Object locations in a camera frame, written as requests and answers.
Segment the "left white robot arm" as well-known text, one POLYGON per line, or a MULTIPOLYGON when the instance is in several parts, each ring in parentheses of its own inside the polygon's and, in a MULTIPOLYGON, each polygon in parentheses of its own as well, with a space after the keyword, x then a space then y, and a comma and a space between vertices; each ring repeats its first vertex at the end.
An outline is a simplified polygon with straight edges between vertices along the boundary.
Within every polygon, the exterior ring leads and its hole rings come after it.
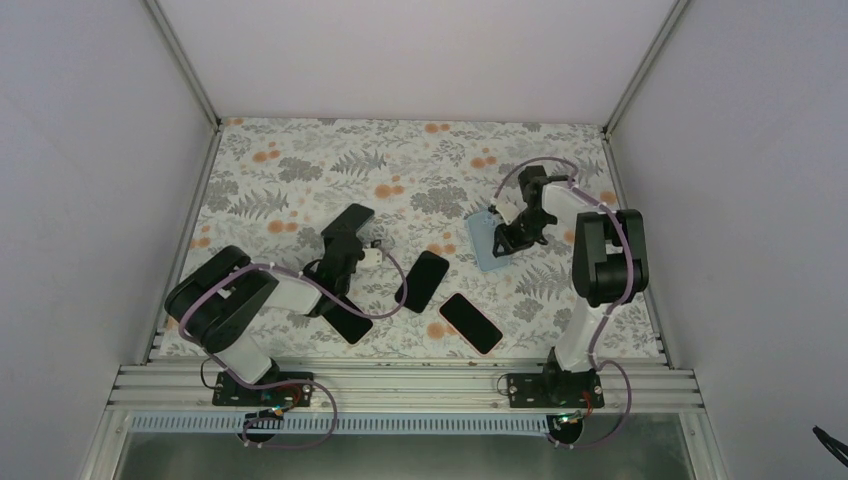
POLYGON ((180 335, 239 377, 238 390, 255 405, 278 391, 279 367, 247 332, 259 310, 271 302, 306 317, 339 305, 350 288, 365 247, 353 231, 322 236, 324 254, 298 272, 257 264, 230 245, 215 254, 167 295, 164 310, 182 327, 180 335))

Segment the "light blue phone case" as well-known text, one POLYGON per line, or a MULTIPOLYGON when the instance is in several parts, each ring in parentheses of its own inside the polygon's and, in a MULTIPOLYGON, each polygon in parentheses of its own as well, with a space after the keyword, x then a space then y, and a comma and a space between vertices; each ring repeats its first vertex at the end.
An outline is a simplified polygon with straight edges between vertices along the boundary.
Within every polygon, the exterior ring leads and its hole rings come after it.
POLYGON ((466 219, 476 263, 484 273, 510 264, 509 257, 493 255, 494 236, 499 224, 498 218, 488 211, 476 212, 466 219))

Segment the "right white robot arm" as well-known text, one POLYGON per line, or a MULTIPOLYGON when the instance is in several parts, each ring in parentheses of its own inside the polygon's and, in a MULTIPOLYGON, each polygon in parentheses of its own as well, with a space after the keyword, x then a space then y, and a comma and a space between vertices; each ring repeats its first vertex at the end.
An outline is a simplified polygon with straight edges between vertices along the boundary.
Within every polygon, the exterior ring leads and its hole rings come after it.
POLYGON ((595 394, 601 333, 616 308, 646 289, 649 267, 639 211, 614 210, 581 190, 575 175, 550 175, 540 162, 534 158, 511 171, 518 178, 523 208, 493 198, 489 210, 500 222, 491 253, 499 258, 544 245, 549 225, 573 228, 571 280, 578 302, 536 382, 549 404, 565 407, 578 396, 590 400, 595 394))

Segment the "phone from blue case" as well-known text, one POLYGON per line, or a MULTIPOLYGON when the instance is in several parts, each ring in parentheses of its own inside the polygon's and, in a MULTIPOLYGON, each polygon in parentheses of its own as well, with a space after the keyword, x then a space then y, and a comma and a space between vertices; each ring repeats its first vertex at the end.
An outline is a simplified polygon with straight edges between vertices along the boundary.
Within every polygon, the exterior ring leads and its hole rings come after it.
POLYGON ((358 231, 374 217, 374 214, 375 211, 372 208, 352 203, 322 230, 321 237, 325 243, 355 240, 358 231))

